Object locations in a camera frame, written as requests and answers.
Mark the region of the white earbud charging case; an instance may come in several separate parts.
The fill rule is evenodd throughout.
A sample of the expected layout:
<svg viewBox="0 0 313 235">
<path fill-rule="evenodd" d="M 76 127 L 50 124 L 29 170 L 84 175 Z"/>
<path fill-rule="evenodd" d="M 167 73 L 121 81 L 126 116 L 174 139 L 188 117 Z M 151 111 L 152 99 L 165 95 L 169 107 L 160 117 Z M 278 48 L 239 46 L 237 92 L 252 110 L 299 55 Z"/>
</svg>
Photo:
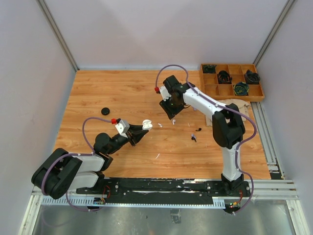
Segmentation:
<svg viewBox="0 0 313 235">
<path fill-rule="evenodd" d="M 152 121 L 149 119 L 145 119 L 142 122 L 142 130 L 148 130 L 150 131 L 152 129 L 153 125 L 152 125 Z"/>
</svg>

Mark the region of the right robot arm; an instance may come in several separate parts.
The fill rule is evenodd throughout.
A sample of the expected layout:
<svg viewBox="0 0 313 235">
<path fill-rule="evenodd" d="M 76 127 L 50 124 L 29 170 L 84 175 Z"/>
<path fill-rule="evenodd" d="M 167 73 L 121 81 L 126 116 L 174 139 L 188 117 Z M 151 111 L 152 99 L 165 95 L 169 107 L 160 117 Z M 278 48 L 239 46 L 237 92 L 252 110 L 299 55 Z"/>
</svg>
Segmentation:
<svg viewBox="0 0 313 235">
<path fill-rule="evenodd" d="M 218 102 L 195 85 L 180 83 L 173 75 L 166 78 L 161 87 L 155 87 L 155 92 L 162 96 L 159 104 L 169 119 L 189 105 L 211 120 L 213 139 L 221 147 L 223 155 L 222 191 L 228 196 L 238 192 L 244 181 L 240 171 L 239 144 L 246 131 L 238 107 Z"/>
</svg>

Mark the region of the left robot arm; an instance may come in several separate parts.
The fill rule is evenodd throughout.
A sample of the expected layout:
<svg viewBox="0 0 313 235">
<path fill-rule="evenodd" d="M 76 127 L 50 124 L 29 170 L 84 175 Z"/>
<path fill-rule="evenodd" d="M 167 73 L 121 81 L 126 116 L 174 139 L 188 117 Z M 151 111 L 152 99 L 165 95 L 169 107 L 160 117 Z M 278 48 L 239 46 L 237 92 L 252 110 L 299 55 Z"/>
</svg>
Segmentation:
<svg viewBox="0 0 313 235">
<path fill-rule="evenodd" d="M 128 143 L 136 146 L 152 127 L 148 119 L 142 125 L 131 125 L 120 120 L 115 125 L 118 131 L 115 136 L 110 137 L 106 133 L 96 136 L 92 153 L 69 153 L 58 148 L 34 172 L 31 183 L 53 199 L 61 198 L 68 190 L 79 188 L 101 193 L 105 187 L 103 171 L 111 165 L 111 155 Z"/>
</svg>

